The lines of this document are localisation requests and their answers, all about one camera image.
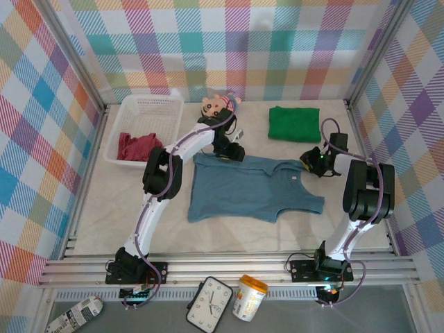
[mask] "plush doll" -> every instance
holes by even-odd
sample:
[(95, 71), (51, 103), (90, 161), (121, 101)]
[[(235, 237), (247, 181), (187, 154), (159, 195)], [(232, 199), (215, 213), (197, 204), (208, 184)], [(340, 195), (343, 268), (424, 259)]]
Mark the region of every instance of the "plush doll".
[(201, 112), (203, 116), (217, 117), (223, 108), (227, 108), (229, 111), (234, 112), (239, 103), (241, 103), (241, 99), (239, 97), (234, 97), (232, 93), (228, 93), (225, 96), (215, 94), (212, 99), (207, 97), (202, 99)]

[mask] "orange lid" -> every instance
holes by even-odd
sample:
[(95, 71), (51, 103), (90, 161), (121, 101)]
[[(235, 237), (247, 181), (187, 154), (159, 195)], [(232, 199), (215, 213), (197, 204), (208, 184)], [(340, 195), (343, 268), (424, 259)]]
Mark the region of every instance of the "orange lid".
[(250, 288), (260, 291), (261, 293), (266, 293), (268, 291), (267, 284), (260, 282), (259, 280), (256, 280), (255, 278), (248, 276), (246, 274), (241, 277), (240, 282), (246, 284)]

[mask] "plastic container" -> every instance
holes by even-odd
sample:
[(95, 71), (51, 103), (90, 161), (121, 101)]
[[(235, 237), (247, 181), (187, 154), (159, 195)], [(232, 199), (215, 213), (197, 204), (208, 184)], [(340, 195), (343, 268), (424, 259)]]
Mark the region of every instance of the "plastic container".
[(164, 146), (174, 143), (179, 132), (184, 100), (180, 96), (130, 95), (120, 105), (105, 146), (103, 158), (111, 163), (144, 168), (146, 162), (117, 159), (120, 133), (141, 137), (155, 133)]
[(233, 314), (243, 321), (251, 321), (267, 291), (268, 285), (265, 283), (248, 275), (242, 276), (239, 280)]

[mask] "white plastic basket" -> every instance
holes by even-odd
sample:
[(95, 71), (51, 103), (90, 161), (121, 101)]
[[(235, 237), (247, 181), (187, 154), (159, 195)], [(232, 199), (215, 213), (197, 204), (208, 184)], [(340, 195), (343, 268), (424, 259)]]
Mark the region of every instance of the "white plastic basket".
[(164, 146), (177, 139), (184, 100), (179, 96), (130, 95), (120, 105), (103, 158), (111, 163), (144, 168), (146, 162), (117, 159), (120, 133), (141, 137), (155, 133)]

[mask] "gray floor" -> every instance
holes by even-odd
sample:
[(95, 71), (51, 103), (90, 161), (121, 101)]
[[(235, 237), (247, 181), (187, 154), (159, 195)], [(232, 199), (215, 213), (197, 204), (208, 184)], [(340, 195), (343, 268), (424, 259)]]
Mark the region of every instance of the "gray floor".
[[(73, 305), (55, 303), (50, 321)], [(137, 311), (125, 311), (120, 302), (107, 302), (102, 313), (77, 332), (199, 333), (185, 321), (186, 306), (187, 302), (157, 301)], [(363, 287), (335, 309), (321, 309), (310, 301), (264, 300), (251, 323), (234, 317), (231, 306), (218, 333), (416, 332), (401, 286)]]

